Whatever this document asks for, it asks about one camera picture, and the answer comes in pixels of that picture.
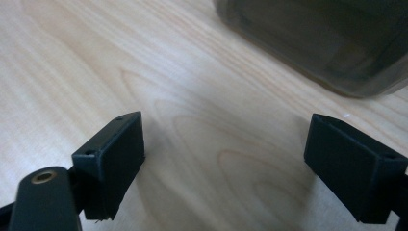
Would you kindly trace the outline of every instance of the wood grain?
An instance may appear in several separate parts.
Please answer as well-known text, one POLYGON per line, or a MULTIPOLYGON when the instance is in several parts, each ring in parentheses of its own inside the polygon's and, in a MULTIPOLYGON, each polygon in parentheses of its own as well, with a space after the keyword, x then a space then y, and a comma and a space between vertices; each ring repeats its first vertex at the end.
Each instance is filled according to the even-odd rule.
POLYGON ((326 90, 225 27, 210 0, 1 1, 0 206, 112 118, 147 159, 114 221, 85 230, 394 230, 355 222, 304 164, 312 113, 408 149, 408 89, 326 90))

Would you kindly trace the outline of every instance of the dark glass jar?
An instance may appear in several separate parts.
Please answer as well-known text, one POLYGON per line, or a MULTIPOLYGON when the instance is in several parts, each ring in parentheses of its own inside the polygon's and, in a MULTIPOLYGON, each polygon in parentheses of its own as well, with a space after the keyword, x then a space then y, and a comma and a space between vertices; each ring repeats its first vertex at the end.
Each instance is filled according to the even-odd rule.
POLYGON ((335 90, 408 84, 407 0, 216 0, 221 18, 335 90))

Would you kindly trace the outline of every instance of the black plastic part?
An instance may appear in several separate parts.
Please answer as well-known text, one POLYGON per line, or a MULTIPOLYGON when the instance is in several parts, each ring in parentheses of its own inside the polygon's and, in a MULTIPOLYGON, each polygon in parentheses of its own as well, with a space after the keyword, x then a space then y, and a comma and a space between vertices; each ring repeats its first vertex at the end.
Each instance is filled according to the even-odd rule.
POLYGON ((82 230, 63 167, 47 167, 26 176, 13 206, 9 231, 48 230, 82 230))
POLYGON ((304 157, 358 221, 387 221, 405 176, 407 158, 325 115, 313 115, 304 157))
POLYGON ((72 154, 87 219, 114 219, 144 161, 141 113, 122 115, 72 154))

